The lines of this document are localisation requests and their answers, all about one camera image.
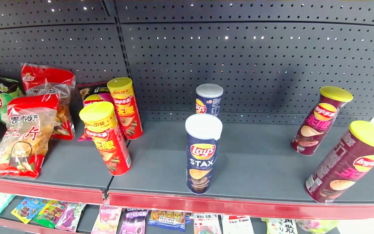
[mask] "lay's chip can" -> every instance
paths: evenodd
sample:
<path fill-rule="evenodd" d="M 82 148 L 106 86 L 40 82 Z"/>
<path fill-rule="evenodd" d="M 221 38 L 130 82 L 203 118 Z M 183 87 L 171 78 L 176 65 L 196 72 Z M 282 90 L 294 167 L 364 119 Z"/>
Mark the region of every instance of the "lay's chip can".
<path fill-rule="evenodd" d="M 218 117 L 223 88 L 217 84 L 202 84 L 196 88 L 196 113 Z"/>
<path fill-rule="evenodd" d="M 211 114 L 194 114 L 187 118 L 187 188 L 203 194 L 210 188 L 218 140 L 223 124 Z"/>

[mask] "pegboard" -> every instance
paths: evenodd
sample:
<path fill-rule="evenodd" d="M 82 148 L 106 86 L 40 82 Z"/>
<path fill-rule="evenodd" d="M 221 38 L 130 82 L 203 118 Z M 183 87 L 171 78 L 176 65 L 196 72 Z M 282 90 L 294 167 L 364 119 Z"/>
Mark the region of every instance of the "pegboard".
<path fill-rule="evenodd" d="M 294 21 L 374 25 L 374 1 L 122 1 L 116 0 L 119 21 Z"/>

